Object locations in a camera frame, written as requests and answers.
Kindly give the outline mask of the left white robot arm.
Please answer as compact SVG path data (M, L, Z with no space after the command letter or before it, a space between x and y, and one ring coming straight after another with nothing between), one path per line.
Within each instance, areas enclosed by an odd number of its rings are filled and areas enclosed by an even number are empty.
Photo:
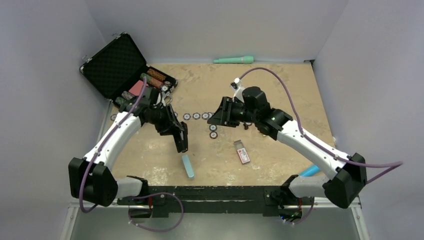
M118 97L118 114L101 140L82 158L68 164L71 196L80 202L108 207L115 199L130 198L138 205L149 199L148 181L127 176L115 179L112 169L132 136L144 125L151 124L160 136L172 136L178 153L188 150L188 126L179 121L171 104L162 94L146 88L142 97Z

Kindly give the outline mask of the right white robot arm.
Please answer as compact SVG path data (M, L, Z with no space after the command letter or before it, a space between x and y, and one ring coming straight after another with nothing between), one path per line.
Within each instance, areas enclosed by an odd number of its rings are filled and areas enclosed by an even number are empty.
M327 198L339 208L348 208L367 184L365 158L352 156L308 133L281 109L271 107L257 86L240 88L234 97L223 97L208 124L235 128L253 124L261 134L279 141L311 161L324 177L292 175L282 186L280 196L288 204L299 198Z

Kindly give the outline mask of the poker chip on table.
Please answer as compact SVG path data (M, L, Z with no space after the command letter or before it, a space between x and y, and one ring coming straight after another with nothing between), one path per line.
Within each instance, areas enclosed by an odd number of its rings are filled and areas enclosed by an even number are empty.
M215 131L217 130L217 126L216 126L215 124L211 124L211 125L209 126L209 130L210 130L211 132L215 132Z

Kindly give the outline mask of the poker chip lower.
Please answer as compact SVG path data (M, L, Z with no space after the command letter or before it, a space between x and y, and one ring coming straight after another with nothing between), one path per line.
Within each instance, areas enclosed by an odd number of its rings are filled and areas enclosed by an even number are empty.
M211 132L209 133L209 137L210 137L211 139L216 139L216 138L218 137L218 134L217 134L217 132L215 132L215 131L211 131Z

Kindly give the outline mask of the brown chip stack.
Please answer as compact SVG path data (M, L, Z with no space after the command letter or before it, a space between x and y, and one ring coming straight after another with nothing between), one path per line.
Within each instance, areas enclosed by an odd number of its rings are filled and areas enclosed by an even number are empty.
M249 129L249 127L251 126L252 124L251 123L249 123L249 122L244 122L243 123L243 128L244 128L244 130L248 130Z

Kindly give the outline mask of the red staple box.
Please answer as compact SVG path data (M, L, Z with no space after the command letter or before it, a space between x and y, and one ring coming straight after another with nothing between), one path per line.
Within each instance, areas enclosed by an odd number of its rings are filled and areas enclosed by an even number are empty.
M234 147L236 149L236 153L240 159L242 165L248 164L251 162L250 157L247 153L247 150L241 140L237 140L234 143Z

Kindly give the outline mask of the green marker pen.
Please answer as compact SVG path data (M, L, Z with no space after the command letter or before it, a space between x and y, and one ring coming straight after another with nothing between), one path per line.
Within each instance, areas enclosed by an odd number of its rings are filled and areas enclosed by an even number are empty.
M252 64L255 61L253 56L226 57L213 60L213 64Z

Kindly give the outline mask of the red card deck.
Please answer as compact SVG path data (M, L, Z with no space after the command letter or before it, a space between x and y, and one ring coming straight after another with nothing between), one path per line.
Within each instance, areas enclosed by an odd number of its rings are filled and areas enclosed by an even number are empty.
M134 96L139 96L142 94L142 90L144 88L144 82L142 80L138 80L129 90L128 92Z

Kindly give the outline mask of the black poker chip case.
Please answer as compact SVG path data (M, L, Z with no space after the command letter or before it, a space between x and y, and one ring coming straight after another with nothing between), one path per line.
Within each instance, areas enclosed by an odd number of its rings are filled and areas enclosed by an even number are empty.
M147 76L147 85L171 94L178 86L176 78L149 65L127 32L116 36L79 68L80 73L115 106L116 99Z

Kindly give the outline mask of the blue marker pen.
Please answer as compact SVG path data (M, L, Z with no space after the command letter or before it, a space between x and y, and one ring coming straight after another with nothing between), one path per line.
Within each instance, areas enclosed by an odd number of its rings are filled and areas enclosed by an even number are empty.
M307 169L305 169L304 171L302 171L301 173L299 173L298 175L301 177L312 177L318 174L320 171L321 169L318 166L312 165L308 167Z

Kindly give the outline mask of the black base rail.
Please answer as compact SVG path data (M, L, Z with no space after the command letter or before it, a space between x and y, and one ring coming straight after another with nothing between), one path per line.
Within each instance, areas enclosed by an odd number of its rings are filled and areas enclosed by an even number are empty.
M296 198L278 185L265 186L150 186L146 199L125 197L119 205L146 206L154 218L170 214L261 214L300 218L312 198Z

